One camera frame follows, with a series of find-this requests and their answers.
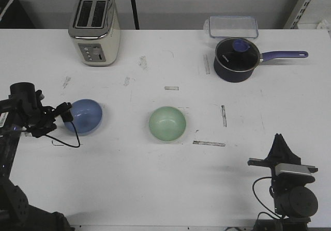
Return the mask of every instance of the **toaster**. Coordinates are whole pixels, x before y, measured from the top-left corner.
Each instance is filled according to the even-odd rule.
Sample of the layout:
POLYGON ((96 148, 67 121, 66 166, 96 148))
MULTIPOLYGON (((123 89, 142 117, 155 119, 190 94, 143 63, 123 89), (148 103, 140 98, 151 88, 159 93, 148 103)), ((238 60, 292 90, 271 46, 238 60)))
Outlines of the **toaster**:
POLYGON ((77 0, 68 33, 84 64, 113 63, 121 39, 115 0, 77 0))

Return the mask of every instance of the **table surface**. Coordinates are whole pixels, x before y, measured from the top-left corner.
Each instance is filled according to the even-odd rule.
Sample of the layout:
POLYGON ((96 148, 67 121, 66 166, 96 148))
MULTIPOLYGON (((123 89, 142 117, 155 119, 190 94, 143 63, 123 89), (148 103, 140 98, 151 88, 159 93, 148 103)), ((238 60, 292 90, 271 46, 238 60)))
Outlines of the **table surface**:
MULTIPOLYGON (((319 168, 307 185, 319 200, 309 226, 331 227, 327 31, 260 30, 253 42, 261 52, 305 50, 309 57, 264 62, 241 83, 216 75, 215 43, 203 31, 122 31, 108 67, 80 62, 67 30, 0 30, 0 39, 1 99, 11 84, 27 81, 43 91, 44 105, 91 98, 103 109, 101 126, 81 137, 80 148, 21 137, 11 180, 31 205, 61 212, 72 225, 252 226, 264 211, 252 183, 270 170, 247 161, 265 158, 281 133, 303 164, 319 168), (148 130, 161 106, 186 117, 175 142, 158 141, 148 130)), ((51 135, 75 143, 60 118, 56 124, 51 135)), ((269 185, 256 188, 273 209, 269 185)))

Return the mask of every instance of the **blue bowl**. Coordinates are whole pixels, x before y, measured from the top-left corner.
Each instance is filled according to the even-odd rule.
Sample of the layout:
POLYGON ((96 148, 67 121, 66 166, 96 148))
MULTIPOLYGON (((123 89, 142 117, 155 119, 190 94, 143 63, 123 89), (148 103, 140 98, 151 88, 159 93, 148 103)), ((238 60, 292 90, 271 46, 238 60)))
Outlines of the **blue bowl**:
MULTIPOLYGON (((73 123, 77 133, 84 135, 93 132, 102 119, 102 109, 100 105, 91 99, 81 99, 72 104, 70 112, 73 116, 73 123)), ((74 132, 70 122, 64 123, 65 127, 74 132)))

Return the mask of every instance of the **purple handle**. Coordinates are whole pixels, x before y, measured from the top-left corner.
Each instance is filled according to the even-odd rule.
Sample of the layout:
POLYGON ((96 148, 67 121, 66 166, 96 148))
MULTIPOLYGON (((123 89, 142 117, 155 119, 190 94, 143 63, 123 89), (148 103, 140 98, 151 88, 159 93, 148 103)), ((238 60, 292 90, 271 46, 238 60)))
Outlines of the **purple handle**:
POLYGON ((279 58, 304 58, 308 57, 307 51, 270 51, 262 53, 263 61, 268 61, 271 59, 279 59, 279 58))

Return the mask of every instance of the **navy blue saucepan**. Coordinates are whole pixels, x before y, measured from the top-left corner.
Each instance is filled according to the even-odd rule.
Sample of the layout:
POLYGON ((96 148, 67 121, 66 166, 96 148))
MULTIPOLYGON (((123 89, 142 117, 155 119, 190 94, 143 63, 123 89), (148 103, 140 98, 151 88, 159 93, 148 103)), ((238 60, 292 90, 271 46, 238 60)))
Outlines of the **navy blue saucepan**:
POLYGON ((284 57, 308 57, 307 51, 271 51, 261 54, 256 45, 244 38, 222 40, 215 53, 215 72, 228 82, 245 81, 261 62, 284 57))

